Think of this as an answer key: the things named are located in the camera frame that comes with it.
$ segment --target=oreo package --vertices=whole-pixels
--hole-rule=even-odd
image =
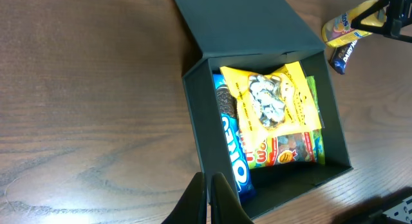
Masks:
[[[240,141],[240,130],[236,116],[236,100],[229,93],[223,75],[213,75],[221,121],[225,130],[227,148],[232,162],[233,175],[239,197],[249,197],[254,193],[250,171]]]
[[[336,48],[329,61],[332,68],[341,75],[345,74],[346,65],[350,55],[355,49],[356,43],[357,41],[353,41],[352,43]]]

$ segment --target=yellow candy package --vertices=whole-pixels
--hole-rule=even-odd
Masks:
[[[237,100],[244,151],[257,149],[268,136],[322,128],[299,62],[285,64],[269,75],[229,67],[220,71]]]

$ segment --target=wood grain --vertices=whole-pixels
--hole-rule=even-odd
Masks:
[[[287,1],[320,36],[365,0]],[[173,1],[0,0],[0,27],[0,223],[160,223],[200,170]],[[355,170],[256,223],[330,223],[412,186],[411,56],[375,35],[331,71]]]

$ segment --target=wooden surface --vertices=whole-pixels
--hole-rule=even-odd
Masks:
[[[365,0],[287,0],[320,35]],[[160,223],[200,170],[172,0],[0,0],[0,223]],[[412,45],[332,73],[352,172],[256,223],[330,223],[412,185]]]

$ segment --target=box flap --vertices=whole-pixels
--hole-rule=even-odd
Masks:
[[[323,50],[285,0],[175,0],[203,57]]]

